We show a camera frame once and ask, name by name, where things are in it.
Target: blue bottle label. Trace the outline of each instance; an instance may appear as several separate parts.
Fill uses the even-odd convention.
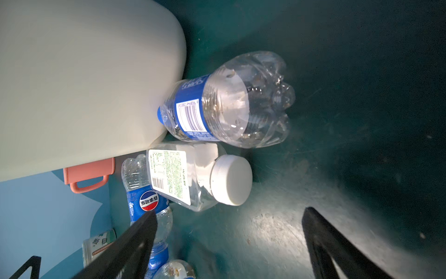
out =
[[[219,142],[209,130],[204,119],[204,85],[210,75],[204,75],[183,83],[175,95],[175,116],[180,129],[193,140]]]
[[[150,185],[127,192],[127,201],[132,222],[147,211],[155,210],[155,213],[159,213],[169,206],[169,200],[158,195]]]

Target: clear plastic jar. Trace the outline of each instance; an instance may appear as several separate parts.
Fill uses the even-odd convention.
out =
[[[227,155],[219,143],[164,142],[147,150],[152,187],[193,211],[218,202],[241,205],[252,187],[248,161]]]

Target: white screw cap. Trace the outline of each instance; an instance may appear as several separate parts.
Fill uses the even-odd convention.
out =
[[[211,190],[214,198],[228,205],[241,205],[252,188],[252,170],[240,156],[223,155],[217,159],[211,172]]]

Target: blue bottle cap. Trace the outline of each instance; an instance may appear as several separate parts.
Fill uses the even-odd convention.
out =
[[[157,115],[158,115],[158,120],[161,122],[161,124],[164,125],[163,116],[161,115],[161,109],[160,108],[158,108]]]
[[[156,246],[152,248],[152,252],[150,253],[148,268],[150,270],[158,270],[168,260],[169,250],[167,249],[167,244],[165,242],[156,244]]]

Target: small plastic container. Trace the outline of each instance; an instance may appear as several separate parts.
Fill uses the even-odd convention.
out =
[[[158,228],[153,246],[165,242],[172,230],[173,217],[169,200],[159,196],[150,186],[147,173],[145,154],[136,158],[128,158],[122,163],[121,178],[127,192],[130,225],[136,222],[144,213],[155,210]]]
[[[105,249],[116,240],[116,233],[113,229],[100,235],[86,239],[82,243],[82,258],[84,267],[88,266]]]
[[[248,161],[227,155],[219,143],[164,142],[148,149],[146,157],[153,189],[193,211],[218,202],[241,205],[251,192]]]

